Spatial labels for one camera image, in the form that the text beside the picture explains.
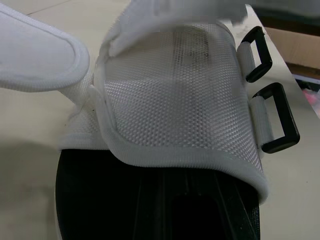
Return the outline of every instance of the table surface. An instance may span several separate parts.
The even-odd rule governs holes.
[[[0,0],[0,2],[79,38],[91,63],[103,37],[128,0]],[[230,28],[238,45],[261,25],[248,6],[248,18]],[[273,59],[269,73],[249,85],[253,96],[273,82],[284,86],[300,143],[262,159],[270,194],[260,207],[262,239],[318,239],[320,228],[320,120],[304,98],[269,36]],[[57,142],[73,104],[61,93],[22,93],[0,89],[0,239],[54,240],[54,186],[59,160]],[[275,136],[282,129],[272,101],[267,101]]]

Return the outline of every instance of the padded flap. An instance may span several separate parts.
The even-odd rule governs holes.
[[[44,92],[81,81],[89,53],[80,41],[0,3],[0,87]]]

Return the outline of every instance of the white velcro strap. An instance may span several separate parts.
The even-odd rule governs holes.
[[[245,79],[256,68],[251,44],[242,42],[236,51],[236,57],[241,68],[242,77]]]
[[[250,108],[257,147],[261,149],[264,144],[274,140],[265,99],[262,96],[254,97],[250,101]]]
[[[102,46],[110,57],[154,32],[166,32],[189,23],[240,22],[247,15],[243,3],[219,0],[134,0],[118,18]]]
[[[0,87],[45,92],[80,82],[89,53],[79,40],[0,3]]]

